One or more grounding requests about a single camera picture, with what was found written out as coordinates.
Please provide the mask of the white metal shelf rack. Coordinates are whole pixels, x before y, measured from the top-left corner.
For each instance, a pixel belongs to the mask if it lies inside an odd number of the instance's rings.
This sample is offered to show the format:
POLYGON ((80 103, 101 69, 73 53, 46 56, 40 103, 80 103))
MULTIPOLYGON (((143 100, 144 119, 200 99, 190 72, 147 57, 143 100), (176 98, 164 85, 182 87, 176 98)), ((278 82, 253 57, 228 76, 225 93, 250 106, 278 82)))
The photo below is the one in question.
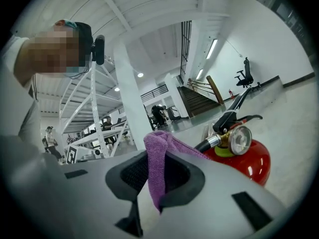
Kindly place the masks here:
POLYGON ((71 78, 60 100, 60 132, 66 140, 64 148, 78 145, 100 149, 103 158, 113 157, 123 134, 129 131, 124 119, 112 121, 112 129, 102 131, 102 122, 113 112, 123 109, 123 103, 114 89, 116 79, 104 65, 92 62, 88 72, 71 78), (104 138, 113 136, 115 144, 104 138))

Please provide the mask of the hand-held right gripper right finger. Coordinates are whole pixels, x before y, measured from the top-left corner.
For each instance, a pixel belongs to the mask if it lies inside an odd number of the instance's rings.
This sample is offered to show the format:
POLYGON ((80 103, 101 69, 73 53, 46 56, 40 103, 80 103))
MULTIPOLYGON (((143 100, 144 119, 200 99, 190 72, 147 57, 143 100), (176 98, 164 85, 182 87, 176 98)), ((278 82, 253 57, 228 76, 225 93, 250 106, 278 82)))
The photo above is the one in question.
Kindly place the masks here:
POLYGON ((189 179, 164 195, 147 239, 267 239, 278 229, 284 205, 236 169, 183 153, 166 159, 186 167, 189 179))

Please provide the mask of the black barred gate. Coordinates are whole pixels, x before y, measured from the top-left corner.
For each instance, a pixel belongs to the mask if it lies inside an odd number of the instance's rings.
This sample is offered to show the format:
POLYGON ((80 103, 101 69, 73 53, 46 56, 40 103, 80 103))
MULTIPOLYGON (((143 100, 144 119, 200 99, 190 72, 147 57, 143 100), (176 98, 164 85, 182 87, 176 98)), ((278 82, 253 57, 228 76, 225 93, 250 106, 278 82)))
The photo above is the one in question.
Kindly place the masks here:
POLYGON ((181 62, 180 62, 180 79, 184 83, 186 75, 186 66, 188 62, 190 36, 192 21, 184 21, 181 23, 181 62))

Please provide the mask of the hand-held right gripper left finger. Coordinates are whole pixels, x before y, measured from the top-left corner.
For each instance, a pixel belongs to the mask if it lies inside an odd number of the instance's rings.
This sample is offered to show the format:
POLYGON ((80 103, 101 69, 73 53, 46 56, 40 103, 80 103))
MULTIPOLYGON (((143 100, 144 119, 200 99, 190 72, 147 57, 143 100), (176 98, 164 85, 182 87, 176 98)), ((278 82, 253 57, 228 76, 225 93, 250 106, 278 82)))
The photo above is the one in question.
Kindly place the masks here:
POLYGON ((4 184, 49 239, 138 239, 146 155, 59 165, 19 138, 4 140, 4 184))

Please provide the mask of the black balcony railing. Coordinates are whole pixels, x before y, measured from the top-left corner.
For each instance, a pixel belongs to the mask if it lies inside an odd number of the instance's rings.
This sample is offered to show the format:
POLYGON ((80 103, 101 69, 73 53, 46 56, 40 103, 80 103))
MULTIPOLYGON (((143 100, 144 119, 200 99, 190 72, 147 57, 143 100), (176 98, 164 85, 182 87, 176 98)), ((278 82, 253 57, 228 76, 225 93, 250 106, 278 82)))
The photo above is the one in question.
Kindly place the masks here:
POLYGON ((149 92, 146 92, 145 94, 141 95, 141 99, 142 99, 142 102, 146 102, 146 101, 149 101, 157 96, 160 96, 164 93, 168 92, 168 89, 167 89, 167 86, 166 84, 164 85, 161 85, 149 92))

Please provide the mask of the dark wooden staircase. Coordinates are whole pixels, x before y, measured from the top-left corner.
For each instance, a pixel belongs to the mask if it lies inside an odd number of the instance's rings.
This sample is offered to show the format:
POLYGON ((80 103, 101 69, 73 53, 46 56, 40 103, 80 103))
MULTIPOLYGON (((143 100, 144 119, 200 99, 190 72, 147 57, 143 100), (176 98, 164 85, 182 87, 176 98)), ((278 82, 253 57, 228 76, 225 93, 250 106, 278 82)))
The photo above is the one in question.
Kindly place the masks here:
POLYGON ((206 82, 188 79, 186 87, 177 87, 177 90, 190 118, 224 105, 224 100, 210 76, 206 77, 206 82))

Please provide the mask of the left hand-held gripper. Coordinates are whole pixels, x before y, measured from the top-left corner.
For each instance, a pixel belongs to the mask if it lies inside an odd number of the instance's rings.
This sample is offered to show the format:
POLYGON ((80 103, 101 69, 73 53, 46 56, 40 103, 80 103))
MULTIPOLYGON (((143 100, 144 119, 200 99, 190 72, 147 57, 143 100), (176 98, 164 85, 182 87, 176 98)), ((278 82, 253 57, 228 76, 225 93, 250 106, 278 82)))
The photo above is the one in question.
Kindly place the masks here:
POLYGON ((75 164, 103 158, 100 149, 90 149, 78 145, 69 145, 66 163, 75 164))

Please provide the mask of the white square pillar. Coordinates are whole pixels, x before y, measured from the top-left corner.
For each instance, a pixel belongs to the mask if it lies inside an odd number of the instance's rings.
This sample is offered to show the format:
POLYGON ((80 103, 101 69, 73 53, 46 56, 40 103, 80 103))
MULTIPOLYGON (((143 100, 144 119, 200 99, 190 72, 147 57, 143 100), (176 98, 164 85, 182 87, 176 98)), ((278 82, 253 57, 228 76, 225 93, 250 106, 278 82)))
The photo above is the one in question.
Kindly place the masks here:
POLYGON ((144 137, 152 131, 123 41, 114 45, 115 71, 127 121, 138 150, 145 149, 144 137))

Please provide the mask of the black office chair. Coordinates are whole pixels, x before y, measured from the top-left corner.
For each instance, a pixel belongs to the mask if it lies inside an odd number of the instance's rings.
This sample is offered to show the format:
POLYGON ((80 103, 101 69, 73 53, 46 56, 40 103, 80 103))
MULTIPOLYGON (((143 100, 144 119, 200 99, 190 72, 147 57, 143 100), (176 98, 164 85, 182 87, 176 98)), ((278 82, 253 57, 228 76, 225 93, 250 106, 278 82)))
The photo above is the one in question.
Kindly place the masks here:
POLYGON ((236 86, 242 86, 243 88, 250 87, 254 79, 251 75, 250 61, 247 57, 244 60, 244 70, 238 71, 237 73, 240 73, 243 79, 240 79, 240 75, 236 76, 235 78, 238 79, 238 83, 236 84, 236 86))

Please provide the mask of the person's white shirt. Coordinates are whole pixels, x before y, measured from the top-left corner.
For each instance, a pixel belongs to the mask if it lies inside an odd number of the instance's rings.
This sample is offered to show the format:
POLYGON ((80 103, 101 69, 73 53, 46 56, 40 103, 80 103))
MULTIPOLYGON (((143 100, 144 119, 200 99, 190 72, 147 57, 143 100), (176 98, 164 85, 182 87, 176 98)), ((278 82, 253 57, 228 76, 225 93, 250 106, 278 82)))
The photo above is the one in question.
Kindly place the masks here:
POLYGON ((0 135, 19 136, 43 151, 40 112, 31 95, 33 78, 22 85, 14 75, 18 53, 27 40, 13 35, 0 52, 0 135))

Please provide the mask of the purple cloth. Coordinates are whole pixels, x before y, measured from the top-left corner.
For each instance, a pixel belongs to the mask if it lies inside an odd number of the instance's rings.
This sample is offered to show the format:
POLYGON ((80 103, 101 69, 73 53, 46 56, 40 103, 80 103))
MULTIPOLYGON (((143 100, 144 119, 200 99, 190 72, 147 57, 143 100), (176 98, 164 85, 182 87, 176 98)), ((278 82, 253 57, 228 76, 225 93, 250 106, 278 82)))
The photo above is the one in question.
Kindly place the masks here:
POLYGON ((159 212, 186 206, 202 193, 205 185, 204 154, 166 131, 144 137, 148 156, 148 186, 159 212))

